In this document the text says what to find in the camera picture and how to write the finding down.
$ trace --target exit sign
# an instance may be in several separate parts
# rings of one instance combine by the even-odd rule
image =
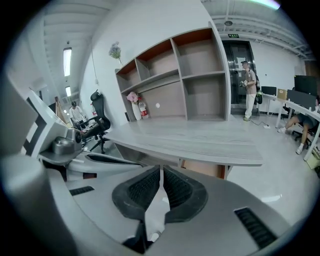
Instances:
[[[239,38],[238,34],[228,34],[229,38]]]

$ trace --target desk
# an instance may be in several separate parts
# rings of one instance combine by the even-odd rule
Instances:
[[[229,121],[149,118],[121,125],[105,137],[123,147],[176,163],[190,160],[230,167],[263,164],[256,145],[233,116]]]
[[[262,93],[262,99],[264,99],[264,100],[267,99],[268,100],[267,107],[266,107],[266,114],[269,115],[269,112],[270,112],[270,101],[276,101],[277,100],[277,96]]]
[[[278,118],[276,120],[276,123],[275,123],[275,128],[278,128],[279,126],[279,123],[280,123],[280,119],[281,119],[281,114],[282,114],[282,109],[283,109],[283,106],[286,104],[286,106],[288,108],[290,108],[290,112],[289,112],[289,117],[288,119],[291,118],[291,115],[292,115],[292,110],[296,110],[298,111],[299,113],[301,114],[304,114],[304,115],[308,115],[314,119],[316,119],[318,122],[320,122],[320,114],[315,112],[315,111],[311,111],[309,109],[306,109],[305,107],[303,106],[300,106],[292,101],[288,101],[288,100],[281,100],[281,99],[278,99],[276,96],[274,95],[268,95],[268,94],[262,94],[262,97],[264,99],[268,99],[268,109],[267,109],[267,113],[269,113],[269,102],[270,101],[275,101],[277,100],[279,102],[279,111],[278,111]],[[314,140],[312,141],[311,143],[311,146],[309,147],[308,149],[308,152],[306,153],[305,157],[304,157],[304,160],[307,161],[308,158],[310,157],[311,155],[311,152],[312,150],[314,149],[314,147],[316,146],[316,143],[318,141],[318,137],[319,137],[319,134],[320,134],[320,125],[318,127],[318,130],[316,131],[316,134],[314,136]]]

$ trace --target dried flower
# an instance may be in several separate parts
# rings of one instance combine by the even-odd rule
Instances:
[[[111,48],[109,50],[109,56],[111,56],[114,59],[120,59],[121,57],[121,49],[118,46],[119,42],[116,41],[111,45]]]
[[[135,103],[135,104],[137,104],[137,102],[138,102],[138,94],[136,94],[134,91],[132,91],[132,92],[130,92],[129,94],[128,94],[128,96],[126,97],[126,99],[128,100],[128,101],[130,101],[130,102],[133,102],[133,103]]]

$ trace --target man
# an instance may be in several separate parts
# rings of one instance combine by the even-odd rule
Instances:
[[[316,97],[316,101],[315,101],[315,105],[318,106],[319,105],[319,96]],[[299,147],[296,149],[296,153],[298,155],[301,154],[302,150],[304,149],[304,145],[306,143],[307,137],[308,137],[308,130],[312,129],[313,127],[315,127],[317,125],[317,121],[307,115],[304,114],[297,114],[295,116],[293,116],[285,125],[285,127],[282,127],[278,130],[278,133],[281,134],[285,134],[287,129],[290,128],[291,126],[293,126],[296,123],[302,123],[303,124],[303,132],[302,132],[302,136],[301,136],[301,143],[299,145]]]
[[[86,116],[82,112],[82,109],[77,106],[75,101],[72,101],[71,105],[72,107],[69,110],[69,115],[72,123],[77,127],[78,130],[80,130],[80,126],[82,129],[85,129],[86,126],[83,124],[83,117],[86,118]]]
[[[244,121],[250,121],[252,115],[252,108],[254,107],[257,89],[256,89],[256,74],[253,70],[250,69],[250,65],[247,61],[242,61],[242,68],[245,70],[245,80],[243,85],[246,89],[246,111],[244,114]]]

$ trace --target person's leg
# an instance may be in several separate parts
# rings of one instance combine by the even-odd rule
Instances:
[[[286,123],[285,127],[282,127],[282,128],[280,128],[280,129],[278,130],[278,133],[284,134],[288,128],[290,128],[291,126],[293,126],[293,125],[296,124],[296,123],[300,123],[301,121],[300,121],[300,119],[299,119],[299,115],[293,116],[293,117]]]
[[[301,144],[305,144],[307,137],[308,137],[308,130],[310,129],[310,126],[308,123],[303,123],[303,132],[301,137]]]
[[[247,97],[248,103],[247,103],[246,112],[245,112],[245,120],[249,121],[249,119],[252,115],[252,109],[255,104],[256,95],[255,94],[247,94],[246,97]]]
[[[244,117],[247,116],[248,104],[249,104],[249,94],[247,94],[247,95],[245,96],[245,113],[244,113]]]
[[[298,118],[298,116],[294,116],[294,117],[292,117],[287,123],[286,123],[286,125],[285,125],[285,128],[286,129],[289,129],[291,126],[293,126],[294,124],[296,124],[296,123],[299,123],[300,121],[299,121],[299,118]]]
[[[309,128],[310,128],[309,124],[307,122],[303,122],[303,132],[302,132],[302,137],[301,137],[301,144],[299,145],[299,147],[295,151],[298,155],[300,155],[302,150],[304,149],[304,145],[305,145],[307,137],[308,137]]]

